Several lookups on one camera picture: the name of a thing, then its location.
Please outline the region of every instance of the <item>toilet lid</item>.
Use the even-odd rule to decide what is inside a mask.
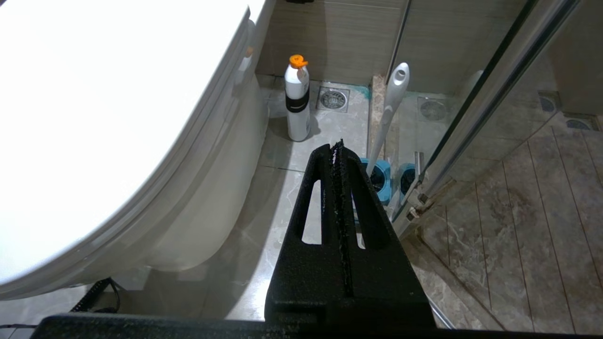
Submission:
[[[0,285],[119,211],[203,105],[243,1],[0,6]]]

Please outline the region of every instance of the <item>second floor drain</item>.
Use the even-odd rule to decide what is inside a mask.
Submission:
[[[320,87],[320,99],[318,100],[318,109],[334,110],[337,112],[347,111],[347,89],[334,89],[329,87]]]

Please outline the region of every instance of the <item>spray bottle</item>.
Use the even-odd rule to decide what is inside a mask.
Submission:
[[[292,55],[285,72],[287,125],[293,141],[302,141],[310,133],[310,74],[307,64],[302,55]]]

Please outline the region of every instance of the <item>orange cap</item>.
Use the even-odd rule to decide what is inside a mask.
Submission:
[[[293,68],[302,68],[308,64],[306,60],[303,59],[303,55],[295,54],[289,58],[289,64]]]

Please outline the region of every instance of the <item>tiled floor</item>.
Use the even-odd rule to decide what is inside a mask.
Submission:
[[[603,334],[602,147],[557,113],[423,226],[504,329]]]
[[[280,246],[297,198],[310,152],[343,138],[347,148],[365,156],[368,129],[367,87],[311,83],[311,134],[303,142],[287,137],[283,78],[260,76],[262,93],[271,109],[266,140],[238,221],[218,253],[187,271],[167,273],[140,268],[114,277],[121,291],[122,313],[186,318],[263,320],[264,300]],[[346,113],[317,110],[320,86],[348,89]],[[320,243],[320,190],[313,190],[303,240]],[[0,324],[36,324],[69,311],[85,287],[30,299],[0,302]],[[114,305],[105,293],[101,305]],[[30,333],[0,330],[0,339]]]

